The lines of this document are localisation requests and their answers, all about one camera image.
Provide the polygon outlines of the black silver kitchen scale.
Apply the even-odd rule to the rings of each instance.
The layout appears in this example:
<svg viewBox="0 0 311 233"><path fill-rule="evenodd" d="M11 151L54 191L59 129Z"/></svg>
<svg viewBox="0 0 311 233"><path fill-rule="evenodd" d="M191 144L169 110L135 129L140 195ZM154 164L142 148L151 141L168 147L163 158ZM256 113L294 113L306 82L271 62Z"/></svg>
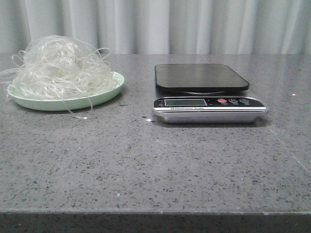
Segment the black silver kitchen scale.
<svg viewBox="0 0 311 233"><path fill-rule="evenodd" d="M249 82L222 64L155 66L154 115L166 123L251 123L269 108Z"/></svg>

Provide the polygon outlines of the white pleated curtain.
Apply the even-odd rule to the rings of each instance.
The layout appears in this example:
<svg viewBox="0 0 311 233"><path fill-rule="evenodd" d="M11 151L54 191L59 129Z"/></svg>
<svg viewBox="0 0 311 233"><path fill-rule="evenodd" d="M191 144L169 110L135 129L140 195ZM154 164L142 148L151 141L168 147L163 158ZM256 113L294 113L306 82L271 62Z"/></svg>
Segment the white pleated curtain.
<svg viewBox="0 0 311 233"><path fill-rule="evenodd" d="M116 54L309 54L308 0L3 0L0 50L65 35Z"/></svg>

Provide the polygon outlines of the white translucent vermicelli bundle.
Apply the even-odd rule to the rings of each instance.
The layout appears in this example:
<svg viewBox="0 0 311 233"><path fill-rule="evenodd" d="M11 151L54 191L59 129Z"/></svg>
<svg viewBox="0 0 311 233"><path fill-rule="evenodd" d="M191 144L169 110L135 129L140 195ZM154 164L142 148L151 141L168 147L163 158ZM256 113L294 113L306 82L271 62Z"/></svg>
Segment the white translucent vermicelli bundle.
<svg viewBox="0 0 311 233"><path fill-rule="evenodd" d="M0 73L0 82L7 85L3 103L13 100L8 94L10 85L32 100L67 100L110 91L117 81L106 61L109 55L109 48L97 49L67 36L33 40L12 55L15 68Z"/></svg>

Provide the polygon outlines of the light green round plate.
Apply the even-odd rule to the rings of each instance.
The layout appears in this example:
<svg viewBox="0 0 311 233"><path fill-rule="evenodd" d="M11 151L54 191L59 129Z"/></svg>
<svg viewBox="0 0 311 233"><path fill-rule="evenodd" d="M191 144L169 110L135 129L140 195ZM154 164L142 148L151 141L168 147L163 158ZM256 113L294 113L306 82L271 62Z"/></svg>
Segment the light green round plate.
<svg viewBox="0 0 311 233"><path fill-rule="evenodd" d="M124 77L121 74L114 72L113 79L117 81L117 85L114 89L89 97L80 97L67 100L32 100L21 97L11 85L8 87L8 94L12 97L15 103L28 109L39 111L78 110L102 104L113 99L117 94L119 94L124 83Z"/></svg>

